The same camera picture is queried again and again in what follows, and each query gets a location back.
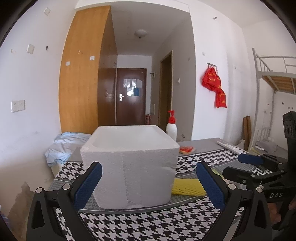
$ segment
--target ceiling light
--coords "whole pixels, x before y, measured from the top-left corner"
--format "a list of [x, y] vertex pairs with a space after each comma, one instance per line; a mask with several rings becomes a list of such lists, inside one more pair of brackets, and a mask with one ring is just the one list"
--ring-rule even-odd
[[141, 39], [143, 37], [145, 37], [147, 35], [147, 31], [144, 30], [144, 29], [138, 29], [136, 32], [135, 32], [135, 35]]

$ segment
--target silver bolt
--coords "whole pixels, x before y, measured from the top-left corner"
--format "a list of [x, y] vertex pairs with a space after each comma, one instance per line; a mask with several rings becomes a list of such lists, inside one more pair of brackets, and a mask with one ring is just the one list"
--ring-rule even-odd
[[63, 189], [64, 190], [68, 190], [70, 188], [70, 184], [65, 184], [65, 185], [63, 185]]
[[259, 193], [262, 193], [262, 192], [263, 192], [262, 188], [260, 188], [260, 187], [257, 187], [256, 190], [257, 190], [257, 192], [259, 192]]
[[228, 187], [229, 187], [229, 189], [231, 189], [231, 190], [236, 189], [236, 186], [235, 186], [234, 184], [229, 184]]
[[41, 193], [42, 192], [42, 188], [37, 188], [36, 189], [36, 193]]

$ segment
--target white foam box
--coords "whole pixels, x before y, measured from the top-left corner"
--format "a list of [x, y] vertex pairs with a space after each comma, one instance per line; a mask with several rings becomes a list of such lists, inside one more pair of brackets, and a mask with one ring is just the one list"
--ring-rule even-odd
[[80, 150], [85, 170], [94, 161], [103, 167], [97, 204], [114, 210], [167, 203], [179, 148], [157, 126], [99, 127]]

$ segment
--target yellow mesh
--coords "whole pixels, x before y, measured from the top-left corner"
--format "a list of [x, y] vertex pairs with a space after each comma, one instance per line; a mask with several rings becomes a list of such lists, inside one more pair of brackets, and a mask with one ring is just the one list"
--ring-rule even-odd
[[182, 179], [175, 178], [173, 194], [188, 195], [188, 196], [205, 196], [206, 192], [198, 179]]

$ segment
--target red bottle cap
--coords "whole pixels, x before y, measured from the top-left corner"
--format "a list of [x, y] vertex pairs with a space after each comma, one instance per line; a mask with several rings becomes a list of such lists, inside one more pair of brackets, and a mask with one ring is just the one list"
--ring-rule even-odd
[[170, 118], [168, 119], [169, 124], [176, 124], [176, 119], [174, 117], [174, 110], [169, 110], [168, 111], [170, 113]]

